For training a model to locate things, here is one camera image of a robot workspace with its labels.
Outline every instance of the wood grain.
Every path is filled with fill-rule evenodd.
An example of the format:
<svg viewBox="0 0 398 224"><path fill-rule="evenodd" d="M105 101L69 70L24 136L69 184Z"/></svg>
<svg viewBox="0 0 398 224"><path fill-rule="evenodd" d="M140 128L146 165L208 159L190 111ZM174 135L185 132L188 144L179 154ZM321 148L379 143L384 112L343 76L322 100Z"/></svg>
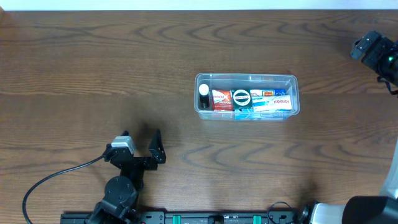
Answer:
<svg viewBox="0 0 398 224"><path fill-rule="evenodd" d="M160 128L167 163L141 204L262 210L284 200L377 195L398 135L397 99L351 60L376 29L398 39L397 11L8 12L0 26L0 223L24 223L26 191L100 155L129 130L145 153ZM282 123L202 121L200 72L289 73L301 112ZM90 211L118 170L105 162L42 184L34 223Z"/></svg>
<svg viewBox="0 0 398 224"><path fill-rule="evenodd" d="M2 15L4 14L4 10L2 9L2 7L0 6L0 22L1 22L1 19L2 19Z"/></svg>

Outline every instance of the label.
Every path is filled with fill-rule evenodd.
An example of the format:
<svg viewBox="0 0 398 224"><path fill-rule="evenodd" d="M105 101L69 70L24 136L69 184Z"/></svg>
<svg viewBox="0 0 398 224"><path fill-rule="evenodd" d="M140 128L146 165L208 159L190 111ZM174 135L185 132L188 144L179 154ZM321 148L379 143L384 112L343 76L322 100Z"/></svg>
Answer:
<svg viewBox="0 0 398 224"><path fill-rule="evenodd" d="M292 100L289 95L285 96L258 96L253 97L254 112L277 112L290 111L292 109Z"/></svg>
<svg viewBox="0 0 398 224"><path fill-rule="evenodd" d="M232 111L234 106L231 101L231 92L226 90L212 90L213 109L215 111Z"/></svg>
<svg viewBox="0 0 398 224"><path fill-rule="evenodd" d="M252 107L251 96L249 90L232 90L234 108L248 109Z"/></svg>
<svg viewBox="0 0 398 224"><path fill-rule="evenodd" d="M250 90L251 96L284 96L286 90L284 89L269 89L269 90Z"/></svg>

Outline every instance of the clear plastic container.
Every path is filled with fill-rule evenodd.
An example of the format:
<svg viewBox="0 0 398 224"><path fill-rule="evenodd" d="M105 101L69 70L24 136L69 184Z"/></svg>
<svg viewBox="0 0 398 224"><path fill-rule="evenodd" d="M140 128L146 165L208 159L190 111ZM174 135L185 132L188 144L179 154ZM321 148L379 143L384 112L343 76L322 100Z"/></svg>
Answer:
<svg viewBox="0 0 398 224"><path fill-rule="evenodd" d="M199 86L210 88L210 106L203 108L199 100ZM264 90L285 89L290 95L292 109L277 112L214 111L211 90ZM300 111L299 86L293 75L200 73L195 79L195 110L201 119L228 121L282 121Z"/></svg>

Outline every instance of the bottle cap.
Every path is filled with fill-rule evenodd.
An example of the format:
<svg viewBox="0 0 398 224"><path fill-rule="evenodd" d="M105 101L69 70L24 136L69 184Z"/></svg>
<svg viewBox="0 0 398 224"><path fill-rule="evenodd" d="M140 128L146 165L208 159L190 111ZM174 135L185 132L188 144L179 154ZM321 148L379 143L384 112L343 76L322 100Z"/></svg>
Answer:
<svg viewBox="0 0 398 224"><path fill-rule="evenodd" d="M207 94L209 94L209 86L206 84L200 85L199 94L201 94L202 96L206 96Z"/></svg>

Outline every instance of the green connector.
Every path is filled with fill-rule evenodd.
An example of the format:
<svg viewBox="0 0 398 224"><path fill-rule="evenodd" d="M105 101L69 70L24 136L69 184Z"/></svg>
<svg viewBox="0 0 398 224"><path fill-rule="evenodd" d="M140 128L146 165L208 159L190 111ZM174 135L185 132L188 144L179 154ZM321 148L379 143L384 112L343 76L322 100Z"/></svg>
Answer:
<svg viewBox="0 0 398 224"><path fill-rule="evenodd" d="M173 215L173 224L181 224L181 216L180 215Z"/></svg>
<svg viewBox="0 0 398 224"><path fill-rule="evenodd" d="M260 215L253 215L253 224L261 224L261 216Z"/></svg>

